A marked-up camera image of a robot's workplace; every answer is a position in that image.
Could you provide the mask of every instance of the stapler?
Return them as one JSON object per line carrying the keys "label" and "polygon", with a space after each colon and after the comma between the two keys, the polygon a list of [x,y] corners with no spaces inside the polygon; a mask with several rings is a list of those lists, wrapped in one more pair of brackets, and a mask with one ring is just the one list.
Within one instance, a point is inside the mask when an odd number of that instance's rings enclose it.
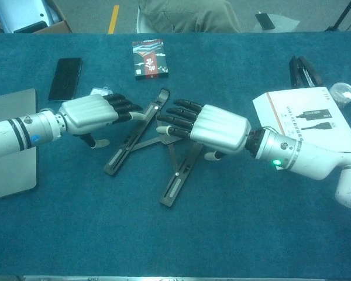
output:
{"label": "stapler", "polygon": [[289,62],[289,67],[291,88],[301,88],[302,82],[306,88],[321,87],[324,85],[320,75],[311,66],[309,61],[305,59],[305,57],[293,56]]}

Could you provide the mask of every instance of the small white object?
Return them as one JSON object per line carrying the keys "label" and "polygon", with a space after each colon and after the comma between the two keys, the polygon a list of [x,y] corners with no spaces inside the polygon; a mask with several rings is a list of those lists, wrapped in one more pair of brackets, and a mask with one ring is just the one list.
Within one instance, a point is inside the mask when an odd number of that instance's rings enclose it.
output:
{"label": "small white object", "polygon": [[204,159],[207,161],[219,161],[220,159],[217,159],[215,156],[215,152],[207,152],[204,154]]}
{"label": "small white object", "polygon": [[108,87],[104,87],[104,88],[93,88],[90,95],[111,95],[113,94],[113,92],[108,89]]}
{"label": "small white object", "polygon": [[131,115],[131,120],[145,120],[146,119],[146,116],[143,113],[129,112],[129,114]]}
{"label": "small white object", "polygon": [[109,144],[110,144],[110,141],[107,139],[96,139],[95,146],[93,147],[93,149],[104,148],[104,147],[108,146]]}
{"label": "small white object", "polygon": [[158,133],[162,133],[162,134],[167,134],[168,135],[168,130],[169,130],[170,126],[160,126],[156,128],[156,131]]}
{"label": "small white object", "polygon": [[330,88],[329,92],[339,108],[343,108],[351,102],[351,85],[349,84],[336,83]]}

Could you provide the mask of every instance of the yellow floor line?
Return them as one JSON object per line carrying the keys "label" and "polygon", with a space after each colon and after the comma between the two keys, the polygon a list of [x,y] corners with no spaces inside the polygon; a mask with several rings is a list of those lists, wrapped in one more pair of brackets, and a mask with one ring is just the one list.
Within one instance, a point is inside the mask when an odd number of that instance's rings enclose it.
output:
{"label": "yellow floor line", "polygon": [[118,16],[119,5],[115,5],[113,8],[111,24],[109,25],[108,34],[113,34],[116,27],[116,21]]}

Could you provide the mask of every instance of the green indicator light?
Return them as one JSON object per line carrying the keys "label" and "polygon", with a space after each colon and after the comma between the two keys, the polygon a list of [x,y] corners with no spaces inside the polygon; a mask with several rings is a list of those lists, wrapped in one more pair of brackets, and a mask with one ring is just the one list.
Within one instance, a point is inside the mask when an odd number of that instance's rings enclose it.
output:
{"label": "green indicator light", "polygon": [[279,166],[282,164],[281,160],[273,160],[273,164],[275,164],[276,166]]}

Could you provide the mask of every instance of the blue sticker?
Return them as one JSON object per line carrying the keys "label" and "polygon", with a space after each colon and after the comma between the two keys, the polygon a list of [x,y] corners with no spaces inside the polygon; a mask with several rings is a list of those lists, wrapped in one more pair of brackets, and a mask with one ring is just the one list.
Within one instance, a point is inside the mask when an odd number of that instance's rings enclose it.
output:
{"label": "blue sticker", "polygon": [[32,142],[38,142],[38,141],[40,141],[40,136],[39,136],[39,135],[33,135],[33,136],[31,137],[31,141],[32,141]]}

